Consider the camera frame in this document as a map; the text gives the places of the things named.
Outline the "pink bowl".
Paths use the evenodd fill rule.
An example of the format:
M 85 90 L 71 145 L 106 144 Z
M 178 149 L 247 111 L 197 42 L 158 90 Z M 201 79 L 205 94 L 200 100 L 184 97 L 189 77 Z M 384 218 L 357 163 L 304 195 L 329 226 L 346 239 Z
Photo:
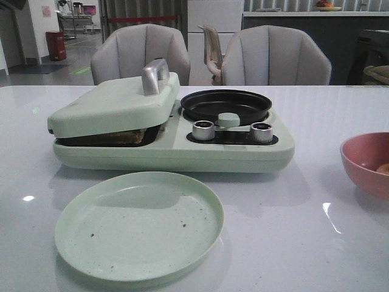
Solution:
M 351 181 L 366 193 L 388 200 L 388 175 L 376 169 L 388 163 L 388 133 L 367 133 L 346 140 L 341 148 L 343 167 Z

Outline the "bread slice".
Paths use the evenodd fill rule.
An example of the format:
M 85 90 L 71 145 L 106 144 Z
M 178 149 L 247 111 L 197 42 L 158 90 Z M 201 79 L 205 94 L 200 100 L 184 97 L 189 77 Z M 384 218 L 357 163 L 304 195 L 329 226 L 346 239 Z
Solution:
M 146 128 L 142 128 L 138 130 L 73 137 L 69 138 L 69 140 L 80 144 L 138 144 L 142 141 L 145 132 Z

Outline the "silver control knob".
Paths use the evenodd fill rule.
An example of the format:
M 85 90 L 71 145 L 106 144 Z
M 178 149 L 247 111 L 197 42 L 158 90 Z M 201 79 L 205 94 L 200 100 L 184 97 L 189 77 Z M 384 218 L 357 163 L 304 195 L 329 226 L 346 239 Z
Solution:
M 215 124 L 209 120 L 195 121 L 191 135 L 198 141 L 210 141 L 215 138 Z
M 273 140 L 273 128 L 267 123 L 255 122 L 250 125 L 250 140 L 257 143 L 269 143 Z

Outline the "shrimp piece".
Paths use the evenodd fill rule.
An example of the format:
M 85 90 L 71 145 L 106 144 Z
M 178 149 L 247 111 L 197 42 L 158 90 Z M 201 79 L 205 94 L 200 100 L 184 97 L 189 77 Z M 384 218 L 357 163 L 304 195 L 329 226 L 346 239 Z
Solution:
M 382 164 L 380 165 L 376 171 L 378 173 L 381 173 L 381 174 L 384 174 L 384 175 L 388 175 L 389 174 L 389 163 L 386 163 L 386 164 Z

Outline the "mint green breakfast maker base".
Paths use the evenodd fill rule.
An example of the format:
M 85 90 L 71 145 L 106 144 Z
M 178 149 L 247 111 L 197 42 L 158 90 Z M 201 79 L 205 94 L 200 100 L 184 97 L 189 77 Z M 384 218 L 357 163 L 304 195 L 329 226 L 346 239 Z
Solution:
M 272 145 L 200 144 L 187 139 L 192 122 L 182 115 L 175 101 L 169 119 L 155 140 L 139 147 L 68 147 L 53 143 L 56 157 L 65 165 L 80 169 L 137 170 L 168 172 L 266 173 L 285 168 L 295 152 L 295 141 L 270 109 L 265 121 L 273 128 Z

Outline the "fruit bowl on counter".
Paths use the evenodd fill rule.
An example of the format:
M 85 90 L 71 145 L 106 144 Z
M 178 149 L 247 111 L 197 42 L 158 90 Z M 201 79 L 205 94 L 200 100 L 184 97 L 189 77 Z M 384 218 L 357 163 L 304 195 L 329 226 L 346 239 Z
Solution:
M 341 7 L 334 6 L 327 0 L 319 0 L 315 3 L 314 8 L 319 12 L 337 12 L 341 11 Z

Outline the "dark counter cabinet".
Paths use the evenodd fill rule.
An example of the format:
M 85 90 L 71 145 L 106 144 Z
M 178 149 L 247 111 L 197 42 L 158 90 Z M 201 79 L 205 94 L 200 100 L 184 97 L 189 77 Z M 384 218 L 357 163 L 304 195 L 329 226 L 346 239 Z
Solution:
M 233 37 L 246 85 L 365 85 L 363 71 L 381 46 L 365 29 L 388 28 L 387 13 L 245 13 Z

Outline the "breakfast maker lid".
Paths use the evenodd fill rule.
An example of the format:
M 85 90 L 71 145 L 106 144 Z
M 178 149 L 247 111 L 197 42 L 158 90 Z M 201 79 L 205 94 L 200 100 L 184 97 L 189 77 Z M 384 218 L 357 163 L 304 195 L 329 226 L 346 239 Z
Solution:
M 71 138 L 151 128 L 165 123 L 180 88 L 175 72 L 108 80 L 54 112 L 47 128 Z

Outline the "left grey upholstered chair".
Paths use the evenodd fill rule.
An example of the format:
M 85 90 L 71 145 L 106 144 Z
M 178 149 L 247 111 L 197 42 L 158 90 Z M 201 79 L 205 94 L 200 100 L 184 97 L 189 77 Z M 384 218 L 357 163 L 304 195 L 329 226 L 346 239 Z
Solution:
M 163 58 L 181 85 L 190 79 L 190 59 L 182 33 L 156 24 L 123 27 L 113 32 L 91 58 L 95 85 L 107 80 L 137 77 L 151 61 Z

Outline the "white cabinet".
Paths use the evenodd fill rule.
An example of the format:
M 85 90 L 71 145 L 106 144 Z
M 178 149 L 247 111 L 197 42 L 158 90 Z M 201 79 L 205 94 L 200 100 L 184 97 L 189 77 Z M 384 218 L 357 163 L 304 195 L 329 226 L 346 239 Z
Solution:
M 243 11 L 243 1 L 188 1 L 190 86 L 212 84 L 212 74 L 204 64 L 204 33 L 199 26 L 209 25 L 216 29 L 221 53 L 225 55 L 233 34 L 241 30 Z

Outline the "right silver control knob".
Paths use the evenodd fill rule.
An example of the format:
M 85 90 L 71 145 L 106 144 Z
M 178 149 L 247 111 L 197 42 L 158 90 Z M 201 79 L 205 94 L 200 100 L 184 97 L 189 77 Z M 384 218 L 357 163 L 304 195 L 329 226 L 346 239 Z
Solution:
M 267 123 L 255 122 L 250 125 L 250 140 L 257 143 L 269 143 L 273 140 L 273 128 Z

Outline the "grey upholstered chair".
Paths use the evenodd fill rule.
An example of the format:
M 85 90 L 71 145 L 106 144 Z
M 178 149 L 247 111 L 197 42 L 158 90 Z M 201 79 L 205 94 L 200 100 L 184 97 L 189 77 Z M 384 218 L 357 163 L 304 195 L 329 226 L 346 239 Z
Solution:
M 221 72 L 227 86 L 328 85 L 332 66 L 304 31 L 264 25 L 234 34 Z
M 95 85 L 107 80 L 137 77 L 151 61 L 163 58 L 181 85 L 190 79 L 190 59 L 182 33 L 156 24 L 123 27 L 113 32 L 91 58 Z

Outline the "right grey upholstered chair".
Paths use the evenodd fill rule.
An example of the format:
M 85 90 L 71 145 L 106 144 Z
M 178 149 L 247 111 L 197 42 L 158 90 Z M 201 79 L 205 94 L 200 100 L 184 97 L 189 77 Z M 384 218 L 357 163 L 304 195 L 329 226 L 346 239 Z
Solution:
M 328 85 L 332 66 L 304 31 L 264 25 L 234 34 L 221 72 L 227 86 Z

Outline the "black round frying pan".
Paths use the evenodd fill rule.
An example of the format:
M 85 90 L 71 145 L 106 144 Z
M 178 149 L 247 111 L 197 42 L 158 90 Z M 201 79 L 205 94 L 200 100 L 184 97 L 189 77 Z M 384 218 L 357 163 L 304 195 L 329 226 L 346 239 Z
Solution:
M 237 89 L 211 89 L 191 93 L 181 100 L 184 116 L 190 120 L 216 122 L 221 113 L 239 116 L 240 125 L 264 121 L 272 102 L 267 97 Z

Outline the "beige office chair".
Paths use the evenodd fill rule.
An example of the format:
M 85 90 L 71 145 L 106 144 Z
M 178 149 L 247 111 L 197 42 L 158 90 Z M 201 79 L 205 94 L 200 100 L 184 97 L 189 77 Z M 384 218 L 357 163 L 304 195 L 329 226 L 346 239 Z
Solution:
M 223 85 L 222 78 L 222 53 L 219 36 L 216 29 L 212 26 L 198 25 L 204 33 L 204 64 L 212 73 L 212 85 Z

